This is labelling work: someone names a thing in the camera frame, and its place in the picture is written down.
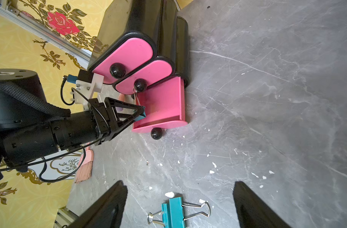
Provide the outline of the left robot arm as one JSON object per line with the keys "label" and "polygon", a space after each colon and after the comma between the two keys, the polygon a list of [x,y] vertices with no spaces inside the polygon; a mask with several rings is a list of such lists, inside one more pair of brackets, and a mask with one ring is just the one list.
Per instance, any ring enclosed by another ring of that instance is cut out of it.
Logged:
{"label": "left robot arm", "polygon": [[6,170],[25,173],[29,166],[85,151],[109,141],[145,117],[143,106],[107,97],[87,99],[86,111],[72,113],[46,101],[39,76],[24,69],[0,68],[0,180]]}

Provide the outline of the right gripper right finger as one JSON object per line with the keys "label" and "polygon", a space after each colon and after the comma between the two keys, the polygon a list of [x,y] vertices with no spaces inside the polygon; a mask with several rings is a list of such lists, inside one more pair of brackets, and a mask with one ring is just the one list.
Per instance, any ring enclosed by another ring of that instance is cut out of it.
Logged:
{"label": "right gripper right finger", "polygon": [[289,227],[289,225],[244,182],[235,182],[232,194],[241,228]]}

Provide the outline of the teal binder clip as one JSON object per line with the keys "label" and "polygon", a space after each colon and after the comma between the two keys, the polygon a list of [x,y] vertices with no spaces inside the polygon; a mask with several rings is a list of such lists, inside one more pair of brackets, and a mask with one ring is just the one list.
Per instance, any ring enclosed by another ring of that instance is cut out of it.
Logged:
{"label": "teal binder clip", "polygon": [[[155,219],[155,217],[161,216],[161,220]],[[163,228],[171,228],[171,215],[170,215],[170,209],[168,203],[163,203],[161,205],[161,211],[157,213],[148,213],[147,215],[147,223],[150,224],[156,224],[161,225]]]}
{"label": "teal binder clip", "polygon": [[[135,103],[136,103],[137,105],[141,106],[140,101],[139,101],[139,98],[138,98],[138,96],[137,96],[137,90],[136,90],[135,88],[133,88],[132,90],[133,90],[133,92],[134,92],[133,95],[132,95],[132,97],[134,98]],[[142,120],[142,119],[144,119],[144,118],[146,118],[145,107],[143,107],[143,113],[141,113],[138,117],[136,117],[136,118],[135,118],[135,121],[137,122],[137,121]]]}
{"label": "teal binder clip", "polygon": [[[208,212],[198,212],[189,216],[185,216],[184,208],[202,209],[207,208]],[[211,207],[208,202],[204,201],[202,204],[193,204],[184,202],[182,197],[175,197],[169,200],[169,210],[172,228],[186,228],[186,221],[198,216],[204,216],[206,218],[211,215]]]}

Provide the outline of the pink drawer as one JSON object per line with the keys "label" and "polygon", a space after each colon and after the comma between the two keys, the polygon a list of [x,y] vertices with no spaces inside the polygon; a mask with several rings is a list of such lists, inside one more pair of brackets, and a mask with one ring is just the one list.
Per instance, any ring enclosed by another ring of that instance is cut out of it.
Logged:
{"label": "pink drawer", "polygon": [[139,103],[145,107],[145,118],[133,124],[132,132],[150,133],[159,140],[164,130],[188,125],[185,119],[185,84],[180,77],[163,82],[138,93]]}
{"label": "pink drawer", "polygon": [[155,60],[140,70],[130,73],[125,79],[115,85],[115,89],[121,94],[131,95],[136,80],[143,79],[149,86],[170,76],[172,71],[173,69],[168,62]]}
{"label": "pink drawer", "polygon": [[138,68],[153,57],[151,45],[140,38],[130,38],[109,54],[96,68],[92,70],[104,76],[105,84],[112,84],[117,81],[110,73],[110,66],[120,63],[125,67],[126,73]]}

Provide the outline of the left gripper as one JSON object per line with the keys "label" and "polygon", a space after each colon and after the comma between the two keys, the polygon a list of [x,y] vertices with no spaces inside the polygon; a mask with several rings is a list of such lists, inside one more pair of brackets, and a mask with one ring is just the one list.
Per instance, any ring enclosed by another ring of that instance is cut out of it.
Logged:
{"label": "left gripper", "polygon": [[104,103],[97,98],[89,100],[90,113],[97,132],[96,144],[111,141],[131,126],[135,118],[143,113],[143,107],[106,97]]}

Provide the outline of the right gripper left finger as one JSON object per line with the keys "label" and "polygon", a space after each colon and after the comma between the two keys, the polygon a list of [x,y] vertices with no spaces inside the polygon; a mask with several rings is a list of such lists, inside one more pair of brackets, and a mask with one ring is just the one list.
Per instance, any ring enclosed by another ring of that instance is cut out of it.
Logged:
{"label": "right gripper left finger", "polygon": [[128,197],[128,188],[117,181],[77,218],[70,228],[119,228]]}

